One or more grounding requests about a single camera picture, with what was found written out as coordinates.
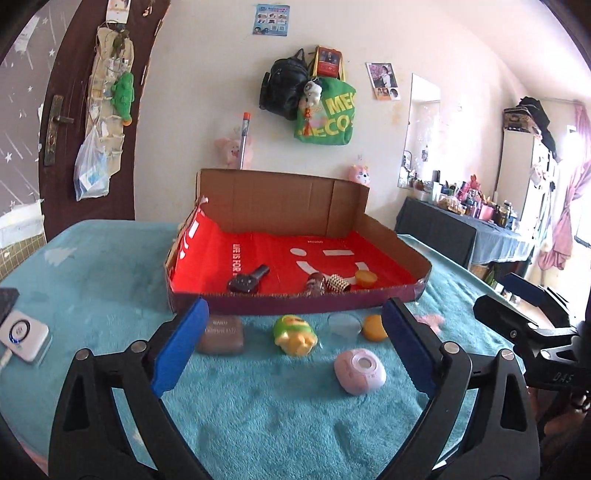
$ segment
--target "gray tablecloth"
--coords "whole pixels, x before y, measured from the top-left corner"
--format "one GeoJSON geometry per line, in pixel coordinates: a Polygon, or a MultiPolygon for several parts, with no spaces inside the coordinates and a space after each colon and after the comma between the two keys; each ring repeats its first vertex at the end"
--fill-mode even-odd
{"type": "Polygon", "coordinates": [[[395,231],[412,235],[466,268],[527,260],[535,243],[497,225],[412,198],[405,200],[395,231]]]}

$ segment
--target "pink round container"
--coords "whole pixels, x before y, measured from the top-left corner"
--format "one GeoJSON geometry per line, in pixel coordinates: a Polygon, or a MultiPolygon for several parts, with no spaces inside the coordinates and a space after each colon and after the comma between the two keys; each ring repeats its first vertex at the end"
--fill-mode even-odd
{"type": "Polygon", "coordinates": [[[340,353],[335,360],[335,374],[341,386],[351,395],[371,393],[386,382],[384,365],[365,348],[340,353]]]}

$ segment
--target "brown bottle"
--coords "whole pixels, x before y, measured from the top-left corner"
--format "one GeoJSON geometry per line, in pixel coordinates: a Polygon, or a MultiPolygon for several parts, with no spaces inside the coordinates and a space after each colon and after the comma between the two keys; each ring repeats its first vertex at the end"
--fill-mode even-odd
{"type": "Polygon", "coordinates": [[[308,277],[304,295],[309,297],[320,297],[326,292],[326,280],[324,275],[320,272],[314,272],[308,277]]]}

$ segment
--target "pink plush bunny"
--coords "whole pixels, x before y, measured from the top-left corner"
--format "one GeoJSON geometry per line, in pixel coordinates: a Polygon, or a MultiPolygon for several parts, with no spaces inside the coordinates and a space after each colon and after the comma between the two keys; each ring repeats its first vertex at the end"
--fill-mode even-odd
{"type": "Polygon", "coordinates": [[[349,180],[369,187],[369,173],[367,167],[353,165],[349,168],[349,180]]]}
{"type": "MultiPolygon", "coordinates": [[[[240,139],[218,138],[213,142],[220,152],[226,168],[240,167],[240,139]]],[[[244,168],[250,168],[252,163],[252,137],[246,138],[246,149],[244,152],[244,168]]]]}
{"type": "Polygon", "coordinates": [[[430,313],[428,315],[415,315],[418,322],[425,323],[431,327],[435,333],[441,333],[439,326],[444,322],[443,317],[437,313],[430,313]]]}

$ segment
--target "turquoise blanket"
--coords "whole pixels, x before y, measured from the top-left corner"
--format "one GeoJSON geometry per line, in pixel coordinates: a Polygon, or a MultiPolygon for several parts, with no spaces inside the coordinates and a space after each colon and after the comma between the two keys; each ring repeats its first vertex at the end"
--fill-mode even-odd
{"type": "MultiPolygon", "coordinates": [[[[47,455],[57,399],[78,349],[118,352],[172,318],[163,262],[175,235],[176,226],[168,224],[82,222],[2,282],[21,292],[17,308],[53,334],[38,367],[13,358],[0,375],[2,414],[35,451],[47,455]]],[[[508,346],[472,314],[475,299],[491,290],[425,245],[404,241],[433,263],[425,293],[409,309],[443,315],[441,339],[468,352],[494,355],[508,346]]],[[[377,312],[352,313],[362,320],[377,312]]],[[[174,391],[164,395],[170,416],[214,479],[373,480],[425,407],[426,396],[414,389],[391,344],[362,336],[334,343],[326,336],[327,314],[304,318],[322,342],[309,357],[290,358],[274,345],[274,317],[244,317],[243,355],[195,353],[174,391]],[[375,394],[351,397],[336,380],[335,356],[354,346],[374,351],[386,367],[386,384],[375,394]]],[[[116,397],[138,459],[151,465],[123,395],[116,397]]],[[[448,446],[459,441],[474,397],[467,395],[448,446]]]]}

